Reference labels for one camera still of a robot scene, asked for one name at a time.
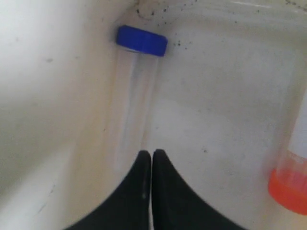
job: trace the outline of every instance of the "clear plastic tube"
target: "clear plastic tube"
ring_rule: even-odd
[[[108,151],[126,173],[141,150],[159,57],[119,49],[108,126]]]
[[[307,215],[307,91],[287,147],[269,182],[271,196],[285,208]]]

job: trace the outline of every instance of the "white basin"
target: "white basin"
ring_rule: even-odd
[[[1,230],[62,229],[122,180],[105,149],[123,19],[170,41],[142,148],[165,149],[204,200],[245,228],[306,228],[267,193],[306,81],[304,0],[5,0],[0,12]]]

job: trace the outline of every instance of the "test tube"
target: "test tube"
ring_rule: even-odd
[[[109,151],[123,173],[141,150],[145,122],[154,90],[158,61],[167,39],[135,27],[119,27],[116,75],[109,114]]]
[[[270,195],[285,208],[307,215],[307,90],[288,146],[269,181]]]

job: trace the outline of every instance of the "blue cap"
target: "blue cap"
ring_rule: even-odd
[[[119,27],[116,43],[145,54],[163,57],[166,51],[167,38],[135,27]]]

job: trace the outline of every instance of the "orange cap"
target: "orange cap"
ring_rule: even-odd
[[[307,176],[300,175],[307,183]],[[279,204],[298,214],[307,215],[307,194],[285,185],[277,178],[276,170],[272,172],[269,193]]]

